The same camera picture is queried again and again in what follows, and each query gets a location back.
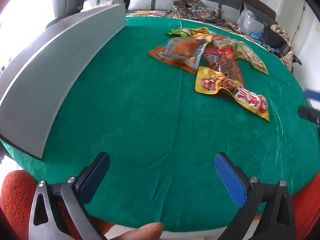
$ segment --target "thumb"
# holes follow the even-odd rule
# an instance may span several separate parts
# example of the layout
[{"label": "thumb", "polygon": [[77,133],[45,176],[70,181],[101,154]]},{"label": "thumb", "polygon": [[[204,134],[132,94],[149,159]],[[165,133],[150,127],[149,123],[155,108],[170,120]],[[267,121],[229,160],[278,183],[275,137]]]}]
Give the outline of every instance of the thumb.
[{"label": "thumb", "polygon": [[161,223],[151,223],[126,232],[112,240],[158,240],[162,231],[163,226]]}]

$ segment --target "green tablecloth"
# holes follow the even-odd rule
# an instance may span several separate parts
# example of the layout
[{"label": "green tablecloth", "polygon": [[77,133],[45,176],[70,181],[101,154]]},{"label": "green tablecloth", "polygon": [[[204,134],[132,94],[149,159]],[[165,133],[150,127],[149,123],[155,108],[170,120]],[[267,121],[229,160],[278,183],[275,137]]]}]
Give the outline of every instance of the green tablecloth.
[{"label": "green tablecloth", "polygon": [[239,207],[213,168],[220,151],[248,176],[284,179],[291,193],[303,188],[320,167],[319,139],[317,126],[298,117],[306,100],[295,78],[272,54],[245,41],[270,73],[238,61],[245,87],[266,97],[270,122],[232,98],[196,93],[195,75],[148,55],[169,39],[164,33],[181,26],[203,24],[127,18],[68,94],[43,160],[6,145],[13,158],[37,180],[55,183],[108,152],[111,168],[86,208],[130,227],[153,221],[170,231],[226,226]]}]

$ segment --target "round table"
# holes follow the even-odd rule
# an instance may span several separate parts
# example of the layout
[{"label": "round table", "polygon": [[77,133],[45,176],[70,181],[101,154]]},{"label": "round table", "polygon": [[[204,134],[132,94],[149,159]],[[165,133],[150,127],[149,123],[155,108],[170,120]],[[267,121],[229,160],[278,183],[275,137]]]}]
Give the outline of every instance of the round table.
[{"label": "round table", "polygon": [[155,60],[148,51],[164,44],[170,29],[202,23],[128,17],[89,63],[53,124],[43,159],[7,145],[35,179],[48,183],[77,175],[101,152],[111,167],[89,214],[129,227],[161,221],[168,231],[200,231],[228,225],[234,204],[213,167],[225,152],[248,176],[302,189],[320,167],[317,126],[300,119],[305,105],[299,84],[271,53],[243,38],[269,75],[237,61],[245,87],[264,95],[270,122],[232,98],[195,92],[196,75]]}]

